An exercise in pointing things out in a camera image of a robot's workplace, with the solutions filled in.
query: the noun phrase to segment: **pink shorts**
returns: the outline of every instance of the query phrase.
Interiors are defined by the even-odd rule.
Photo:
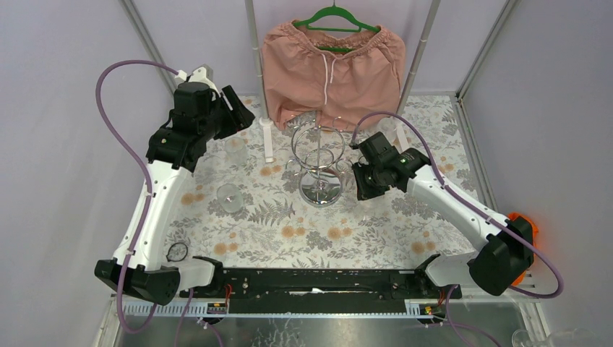
[[[279,129],[305,111],[320,111],[322,125],[353,130],[373,111],[396,112],[405,64],[404,42],[384,27],[334,38],[322,31],[296,28],[292,22],[272,29],[264,39],[264,86],[270,118]],[[346,47],[345,54],[317,46]],[[366,120],[361,128],[383,116]]]

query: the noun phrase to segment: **white drawstring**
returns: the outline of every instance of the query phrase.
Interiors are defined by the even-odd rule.
[[[332,60],[332,69],[330,69],[330,84],[332,84],[332,80],[334,79],[334,63],[336,62],[336,58]]]
[[[325,59],[325,54],[322,53],[322,58],[324,59],[324,65],[326,66],[326,81],[324,84],[324,105],[327,105],[327,74],[328,74],[328,70],[327,70],[327,61]]]
[[[334,80],[334,63],[336,62],[336,58],[332,60],[332,69],[330,69],[331,71],[327,70],[327,60],[325,58],[325,54],[323,53],[322,58],[324,59],[324,65],[326,67],[326,80],[324,84],[324,105],[327,105],[327,75],[330,74],[330,84],[332,84],[332,81]]]

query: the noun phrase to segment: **metal table surface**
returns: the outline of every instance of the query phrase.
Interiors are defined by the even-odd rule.
[[[492,334],[504,347],[511,347],[511,335],[524,328],[517,307],[505,304],[452,304],[454,322],[473,325]],[[139,326],[144,317],[129,317]],[[138,335],[120,333],[116,347],[172,346],[179,318],[156,317]],[[225,347],[239,346],[464,346],[451,327],[429,326],[412,319],[376,318],[226,318],[215,325]],[[460,329],[475,346],[493,346],[487,338]],[[195,318],[186,318],[179,335],[179,346],[217,346],[214,333],[203,330]]]

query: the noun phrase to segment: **round metal base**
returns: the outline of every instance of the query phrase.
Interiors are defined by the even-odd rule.
[[[300,179],[299,191],[302,198],[315,207],[325,207],[338,201],[343,192],[343,182],[331,168],[317,173],[307,172]]]

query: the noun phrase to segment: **metal pole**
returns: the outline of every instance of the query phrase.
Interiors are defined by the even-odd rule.
[[[426,18],[426,24],[424,25],[424,30],[421,32],[421,38],[419,39],[419,44],[417,45],[417,50],[415,51],[415,56],[413,57],[413,63],[411,63],[411,69],[408,70],[408,76],[406,78],[406,82],[404,83],[403,93],[400,97],[398,110],[396,111],[396,113],[398,114],[402,114],[404,112],[404,106],[406,105],[408,94],[411,92],[411,88],[413,87],[413,82],[415,81],[415,74],[417,73],[417,68],[419,67],[421,56],[424,55],[424,49],[426,49],[428,36],[430,36],[430,30],[432,29],[434,18],[437,16],[439,5],[440,0],[432,0],[432,3],[430,4],[430,10],[428,11],[428,17]]]
[[[260,89],[260,107],[262,108],[262,118],[268,119],[268,107],[266,105],[266,94],[264,94],[264,77],[262,74],[262,57],[260,56],[260,43],[257,39],[253,0],[245,0],[245,7],[247,8],[247,22],[249,23],[249,33],[251,34],[253,60],[255,61],[255,73],[259,79],[258,87]]]
[[[507,0],[507,2],[505,3],[505,6],[502,8],[502,11],[500,11],[500,14],[498,14],[498,18],[496,19],[492,30],[489,31],[487,39],[481,47],[479,54],[477,54],[477,58],[475,59],[473,66],[471,66],[471,69],[468,70],[468,74],[466,75],[464,82],[462,82],[462,85],[457,92],[458,99],[463,99],[466,96],[466,92],[468,92],[471,83],[475,79],[477,72],[481,68],[481,65],[483,64],[487,54],[489,53],[489,50],[492,49],[492,45],[494,45],[494,42],[498,38],[498,34],[500,34],[510,15],[513,13],[513,10],[520,2],[521,0]]]
[[[162,59],[162,55],[160,54],[158,47],[155,45],[155,42],[153,42],[153,39],[151,38],[151,34],[149,34],[147,25],[145,25],[145,22],[143,22],[142,17],[140,16],[140,12],[138,12],[138,8],[136,8],[136,4],[132,0],[119,0],[119,3],[121,4],[121,7],[124,8],[126,16],[128,16],[128,19],[134,27],[134,31],[136,31],[140,42],[142,42],[142,45],[145,47],[149,59],[155,61],[156,63],[166,65],[166,63],[164,63],[164,59]],[[168,89],[169,93],[173,95],[174,90],[176,89],[176,83],[173,76],[170,72],[167,72],[163,69],[157,70],[158,74],[160,74],[160,77],[162,77],[162,80],[164,81],[164,84],[166,85],[166,88]]]

